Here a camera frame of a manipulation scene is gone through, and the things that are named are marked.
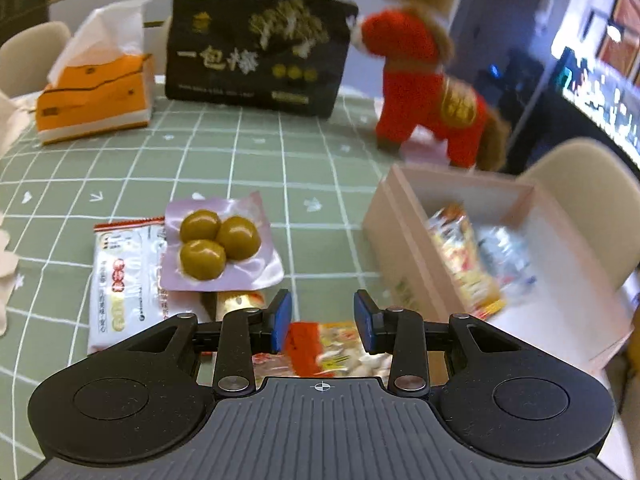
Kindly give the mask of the red shiny snack bag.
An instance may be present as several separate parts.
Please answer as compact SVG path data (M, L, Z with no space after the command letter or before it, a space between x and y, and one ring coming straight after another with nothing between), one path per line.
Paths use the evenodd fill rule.
M252 360L257 388L267 377L378 377L386 385L392 356L365 352L354 322L293 322L281 353Z

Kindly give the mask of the oat bar snack packet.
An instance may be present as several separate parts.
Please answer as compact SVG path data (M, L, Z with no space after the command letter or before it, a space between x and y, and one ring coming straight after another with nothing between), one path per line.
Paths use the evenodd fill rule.
M267 305L261 292L247 292L246 290L202 292L201 303L215 322L221 322L224 316L231 311L265 309Z

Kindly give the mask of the green plums vacuum pack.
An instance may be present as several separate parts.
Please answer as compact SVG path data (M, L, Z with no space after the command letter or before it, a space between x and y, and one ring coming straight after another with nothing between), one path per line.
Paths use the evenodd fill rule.
M174 200L165 210L160 284L172 292L259 290L284 278L257 192L237 200Z

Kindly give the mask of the white red snack packet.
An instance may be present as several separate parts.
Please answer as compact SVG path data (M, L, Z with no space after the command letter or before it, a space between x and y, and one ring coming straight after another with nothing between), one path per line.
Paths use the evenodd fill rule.
M88 352L137 335L168 318L160 265L167 243L162 217L100 223L89 300Z

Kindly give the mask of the yellow cartoon snack bag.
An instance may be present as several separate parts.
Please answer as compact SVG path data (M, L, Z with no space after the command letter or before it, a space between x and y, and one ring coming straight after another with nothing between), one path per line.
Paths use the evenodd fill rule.
M480 248L464 207L452 203L439 209L428 219L427 229L472 315L486 321L502 310L506 300L480 260Z

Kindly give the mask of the pink cardboard box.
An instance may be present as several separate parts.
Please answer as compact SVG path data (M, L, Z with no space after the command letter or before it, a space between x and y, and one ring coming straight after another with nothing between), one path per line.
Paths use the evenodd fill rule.
M472 314L597 375L631 320L570 217L540 185L393 166L362 222L392 304Z

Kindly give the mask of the clear blue snack packet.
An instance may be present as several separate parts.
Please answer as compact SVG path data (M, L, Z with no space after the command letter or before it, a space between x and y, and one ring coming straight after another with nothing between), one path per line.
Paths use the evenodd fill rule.
M497 281L506 302L525 302L535 289L537 277L524 238L507 226L479 226L475 234L480 260Z

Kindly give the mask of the green checked tablecloth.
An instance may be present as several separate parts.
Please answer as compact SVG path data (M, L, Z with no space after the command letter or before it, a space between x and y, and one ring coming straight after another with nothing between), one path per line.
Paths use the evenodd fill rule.
M9 250L20 257L1 339L1 474L42 459L27 420L40 382L88 349L93 228L158 217L172 200L262 196L299 320L341 322L360 288L390 302L361 223L392 164L374 103L342 91L327 120L159 94L149 126L44 146L30 128L6 172Z

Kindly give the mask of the beige chair right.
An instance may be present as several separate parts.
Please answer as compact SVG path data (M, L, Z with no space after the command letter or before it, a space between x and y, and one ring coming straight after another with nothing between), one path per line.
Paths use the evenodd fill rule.
M544 155L521 178L556 200L612 286L622 288L639 264L639 181L631 170L604 144L576 138Z

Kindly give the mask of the beige chair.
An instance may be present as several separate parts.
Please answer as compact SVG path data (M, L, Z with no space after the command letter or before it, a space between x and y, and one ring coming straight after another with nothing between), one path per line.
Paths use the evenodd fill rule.
M639 264L639 181L631 170L604 144L576 138L544 155L521 178L556 200L612 286L622 288Z
M70 40L63 22L29 27L9 39L0 50L0 88L9 98L42 91L58 56Z

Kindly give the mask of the red plush horse toy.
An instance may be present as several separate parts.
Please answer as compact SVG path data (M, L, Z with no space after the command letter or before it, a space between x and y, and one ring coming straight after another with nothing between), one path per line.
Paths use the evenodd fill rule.
M511 126L470 84L446 74L454 42L429 8L411 3L364 16L352 44L384 60L379 150L399 152L422 127L447 144L451 166L502 168Z

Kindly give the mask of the black gift box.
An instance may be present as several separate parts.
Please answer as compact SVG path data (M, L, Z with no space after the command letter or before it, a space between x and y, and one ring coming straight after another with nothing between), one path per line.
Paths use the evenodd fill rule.
M166 96L328 118L357 16L344 0L172 0Z

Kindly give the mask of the orange tissue box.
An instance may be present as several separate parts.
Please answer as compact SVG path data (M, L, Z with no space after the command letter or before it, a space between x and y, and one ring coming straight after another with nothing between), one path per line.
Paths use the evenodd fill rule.
M93 10L78 27L37 100L42 144L149 125L155 67L144 50L148 2L111 3Z

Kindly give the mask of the cream canvas tote bag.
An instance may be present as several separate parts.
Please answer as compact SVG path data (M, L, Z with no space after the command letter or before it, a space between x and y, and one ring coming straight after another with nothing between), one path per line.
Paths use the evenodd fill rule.
M4 226L10 201L6 172L18 150L18 141L34 125L38 96L38 92L32 92L9 98L1 93L1 336L8 329L6 307L14 291L18 263L18 257L10 255L11 235Z

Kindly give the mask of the beige chair far left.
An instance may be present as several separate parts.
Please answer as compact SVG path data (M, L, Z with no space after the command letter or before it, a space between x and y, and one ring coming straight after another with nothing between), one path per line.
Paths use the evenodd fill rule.
M70 40L63 22L29 27L9 39L0 50L0 88L9 98L42 91L58 56Z

